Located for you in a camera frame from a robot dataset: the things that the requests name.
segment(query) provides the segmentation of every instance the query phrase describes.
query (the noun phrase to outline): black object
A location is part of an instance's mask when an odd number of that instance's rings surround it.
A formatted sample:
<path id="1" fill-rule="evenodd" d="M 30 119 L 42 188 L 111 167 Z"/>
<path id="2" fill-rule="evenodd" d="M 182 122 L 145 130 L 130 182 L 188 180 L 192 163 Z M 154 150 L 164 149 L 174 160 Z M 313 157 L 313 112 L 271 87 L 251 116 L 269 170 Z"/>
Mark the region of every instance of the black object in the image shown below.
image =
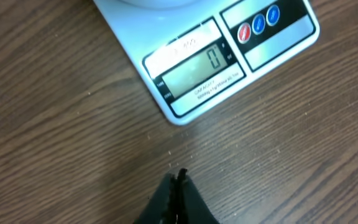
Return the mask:
<path id="1" fill-rule="evenodd" d="M 218 224 L 186 172 L 165 175 L 134 224 Z"/>

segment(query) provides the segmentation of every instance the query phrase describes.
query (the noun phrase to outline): white scale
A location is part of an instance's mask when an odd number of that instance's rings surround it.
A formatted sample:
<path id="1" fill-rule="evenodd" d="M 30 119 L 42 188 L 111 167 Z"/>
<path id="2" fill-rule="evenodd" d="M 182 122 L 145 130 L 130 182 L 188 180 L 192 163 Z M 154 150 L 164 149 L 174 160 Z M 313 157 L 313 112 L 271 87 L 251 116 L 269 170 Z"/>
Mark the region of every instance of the white scale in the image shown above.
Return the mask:
<path id="1" fill-rule="evenodd" d="M 301 52 L 320 32 L 307 0 L 94 1 L 177 125 Z"/>

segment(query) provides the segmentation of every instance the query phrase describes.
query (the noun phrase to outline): digital kitchen scale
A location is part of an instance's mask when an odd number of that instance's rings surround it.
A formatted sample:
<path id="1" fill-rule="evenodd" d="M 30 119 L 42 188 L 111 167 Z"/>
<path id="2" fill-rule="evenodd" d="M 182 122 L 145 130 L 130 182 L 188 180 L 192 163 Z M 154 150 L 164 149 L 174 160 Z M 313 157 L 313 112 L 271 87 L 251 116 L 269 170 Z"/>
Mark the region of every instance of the digital kitchen scale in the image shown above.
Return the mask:
<path id="1" fill-rule="evenodd" d="M 186 0 L 163 9 L 94 1 L 165 116 L 177 125 L 301 52 L 320 31 L 307 0 Z"/>

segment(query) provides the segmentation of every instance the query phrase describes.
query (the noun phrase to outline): red button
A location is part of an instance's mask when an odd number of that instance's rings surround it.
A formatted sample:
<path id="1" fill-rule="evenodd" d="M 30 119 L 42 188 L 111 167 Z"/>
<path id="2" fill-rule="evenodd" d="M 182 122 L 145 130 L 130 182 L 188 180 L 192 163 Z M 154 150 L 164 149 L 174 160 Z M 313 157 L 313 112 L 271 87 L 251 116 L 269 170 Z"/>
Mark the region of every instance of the red button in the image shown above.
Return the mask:
<path id="1" fill-rule="evenodd" d="M 237 37 L 239 42 L 242 44 L 248 42 L 249 38 L 251 37 L 251 26 L 248 24 L 248 22 L 241 24 L 239 27 L 239 32 L 237 33 Z"/>

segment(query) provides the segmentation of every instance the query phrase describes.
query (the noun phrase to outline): brown wooden surface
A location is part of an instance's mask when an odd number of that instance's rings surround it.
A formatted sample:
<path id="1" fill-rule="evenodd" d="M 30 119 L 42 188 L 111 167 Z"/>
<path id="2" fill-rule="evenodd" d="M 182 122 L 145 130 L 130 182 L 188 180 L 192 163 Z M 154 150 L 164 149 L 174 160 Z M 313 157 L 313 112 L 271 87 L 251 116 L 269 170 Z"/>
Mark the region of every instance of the brown wooden surface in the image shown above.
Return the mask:
<path id="1" fill-rule="evenodd" d="M 223 223 L 358 223 L 358 0 L 317 43 L 185 127 L 90 0 L 0 0 L 0 222 L 131 223 L 190 170 Z"/>

